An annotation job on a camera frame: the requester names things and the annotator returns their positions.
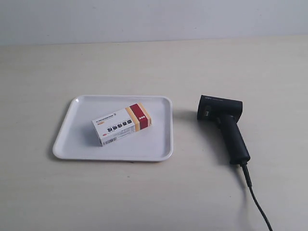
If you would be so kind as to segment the white plastic tray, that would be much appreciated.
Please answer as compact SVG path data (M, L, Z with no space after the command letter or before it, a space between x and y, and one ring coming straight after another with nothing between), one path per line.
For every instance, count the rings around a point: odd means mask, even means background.
M101 146L92 121L135 103L142 103L152 125ZM67 110L52 152L64 160L164 161L173 152L172 102L165 96L78 96Z

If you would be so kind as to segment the white red medicine box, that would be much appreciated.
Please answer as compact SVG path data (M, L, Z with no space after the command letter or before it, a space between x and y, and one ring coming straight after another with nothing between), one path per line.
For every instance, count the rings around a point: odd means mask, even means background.
M92 120L101 146L122 139L152 124L152 118L142 103L135 103L124 109Z

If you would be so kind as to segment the black handheld barcode scanner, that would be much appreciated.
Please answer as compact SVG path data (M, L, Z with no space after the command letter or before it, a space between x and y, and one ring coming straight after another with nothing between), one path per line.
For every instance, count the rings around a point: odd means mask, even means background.
M250 160L248 149L238 128L243 102L201 95L197 120L214 122L220 130L230 156L230 164L246 165Z

